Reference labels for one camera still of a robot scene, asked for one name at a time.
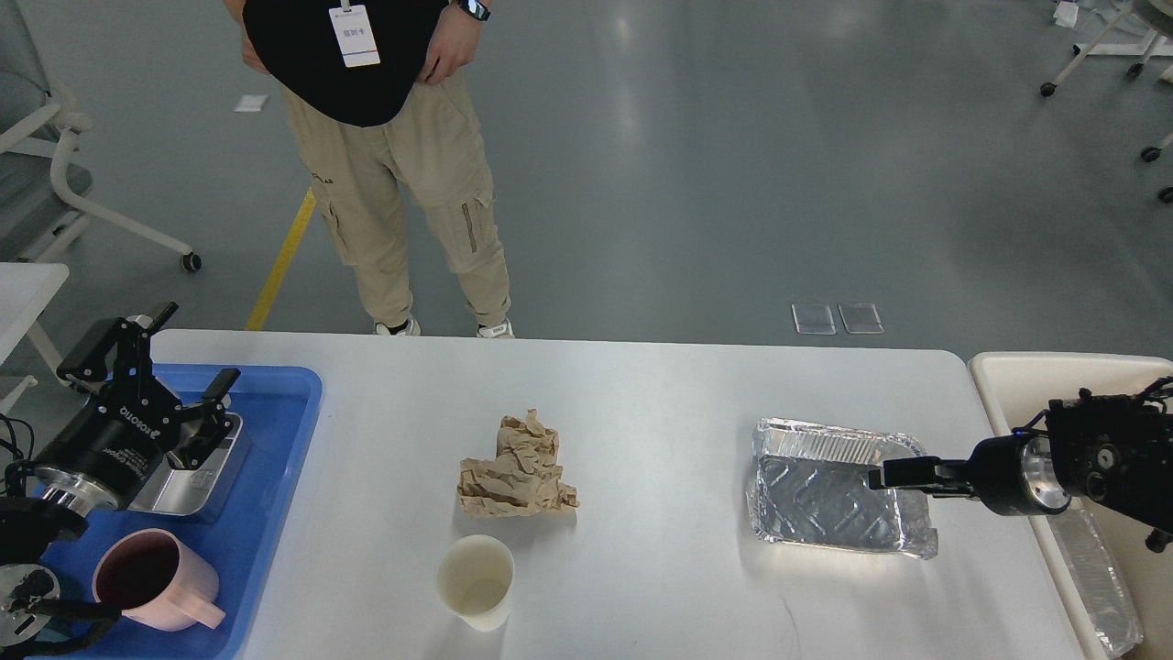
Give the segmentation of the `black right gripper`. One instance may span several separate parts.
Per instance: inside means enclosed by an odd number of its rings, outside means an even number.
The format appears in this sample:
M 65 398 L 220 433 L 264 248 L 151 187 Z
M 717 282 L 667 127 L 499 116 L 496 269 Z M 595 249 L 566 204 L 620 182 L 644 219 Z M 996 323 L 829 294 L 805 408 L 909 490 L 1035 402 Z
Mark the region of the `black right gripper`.
M 1072 496 L 1058 479 L 1050 438 L 986 438 L 965 460 L 907 456 L 867 472 L 872 491 L 918 491 L 935 498 L 975 497 L 998 515 L 1059 515 Z

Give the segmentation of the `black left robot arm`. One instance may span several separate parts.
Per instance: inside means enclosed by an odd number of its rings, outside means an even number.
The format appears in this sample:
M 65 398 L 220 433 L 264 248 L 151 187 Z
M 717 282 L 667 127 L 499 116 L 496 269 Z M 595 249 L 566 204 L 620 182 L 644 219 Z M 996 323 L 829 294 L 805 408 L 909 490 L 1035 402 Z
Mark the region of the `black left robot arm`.
M 5 440 L 4 658 L 67 655 L 99 642 L 120 619 L 104 604 L 66 599 L 41 562 L 75 542 L 96 510 L 177 513 L 179 499 L 219 499 L 235 476 L 243 429 L 229 410 L 238 368 L 223 368 L 201 399 L 183 402 L 155 375 L 150 342 L 176 302 L 150 317 L 101 319 L 56 367 L 84 404 L 40 454 Z

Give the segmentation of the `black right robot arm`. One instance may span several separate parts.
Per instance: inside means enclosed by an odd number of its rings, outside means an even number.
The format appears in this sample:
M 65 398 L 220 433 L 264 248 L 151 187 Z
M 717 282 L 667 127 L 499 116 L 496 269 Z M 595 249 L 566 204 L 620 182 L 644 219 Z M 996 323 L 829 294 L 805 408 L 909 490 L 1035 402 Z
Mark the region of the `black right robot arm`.
M 1135 394 L 1051 400 L 1025 426 L 981 440 L 967 460 L 910 456 L 867 472 L 872 491 L 979 501 L 998 515 L 1059 515 L 1077 497 L 1151 529 L 1147 550 L 1169 547 L 1169 376 Z

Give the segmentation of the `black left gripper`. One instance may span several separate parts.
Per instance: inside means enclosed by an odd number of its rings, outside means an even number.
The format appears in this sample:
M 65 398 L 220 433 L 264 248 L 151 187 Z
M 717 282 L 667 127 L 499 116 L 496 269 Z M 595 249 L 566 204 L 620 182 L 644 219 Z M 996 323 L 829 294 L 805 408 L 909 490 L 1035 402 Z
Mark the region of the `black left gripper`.
M 122 511 L 164 454 L 172 469 L 197 469 L 226 438 L 239 368 L 222 368 L 201 401 L 188 406 L 154 375 L 150 339 L 177 309 L 164 302 L 150 317 L 99 319 L 57 365 L 55 376 L 89 399 L 34 460 L 46 489 Z

